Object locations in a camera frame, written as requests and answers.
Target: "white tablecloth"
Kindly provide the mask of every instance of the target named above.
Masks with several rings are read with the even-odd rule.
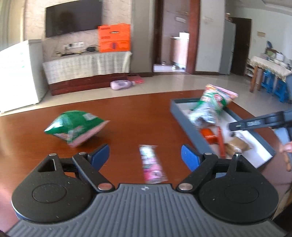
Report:
[[[258,66],[262,69],[268,69],[273,74],[275,74],[278,78],[286,80],[286,77],[292,74],[292,71],[282,67],[274,62],[268,61],[266,59],[253,56],[250,64],[255,67]]]
[[[123,73],[130,70],[130,51],[83,53],[44,62],[48,84],[96,75]]]

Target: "brown tabletop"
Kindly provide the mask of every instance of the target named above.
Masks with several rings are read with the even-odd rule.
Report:
[[[100,172],[117,186],[119,183],[144,183],[139,145],[157,145],[156,153],[169,183],[175,187],[190,173],[181,159],[180,149],[191,141],[170,113],[170,100],[200,97],[202,93],[202,90],[195,90],[116,97],[0,117],[0,229],[7,231],[17,222],[11,206],[12,192],[49,153],[57,153],[60,158],[71,157],[108,143],[110,158]],[[252,117],[235,103],[229,108],[243,119]],[[97,136],[78,148],[71,148],[63,140],[43,132],[59,114],[75,109],[111,121]],[[278,150],[278,139],[271,129],[260,129],[258,133]],[[285,168],[280,154],[259,168],[280,197],[292,181],[292,173]]]

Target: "wall socket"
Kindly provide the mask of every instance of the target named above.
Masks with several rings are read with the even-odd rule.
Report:
[[[72,48],[81,48],[84,47],[84,42],[77,42],[77,43],[69,43],[69,44],[64,44],[63,49],[72,49]]]

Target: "gray refrigerator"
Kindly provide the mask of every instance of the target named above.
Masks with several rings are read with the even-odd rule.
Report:
[[[225,20],[221,64],[219,70],[220,74],[230,74],[235,41],[235,31],[236,25],[230,21]]]

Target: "black tv screen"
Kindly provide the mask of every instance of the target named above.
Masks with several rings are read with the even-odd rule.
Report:
[[[46,37],[97,29],[102,22],[102,0],[79,0],[46,8]]]

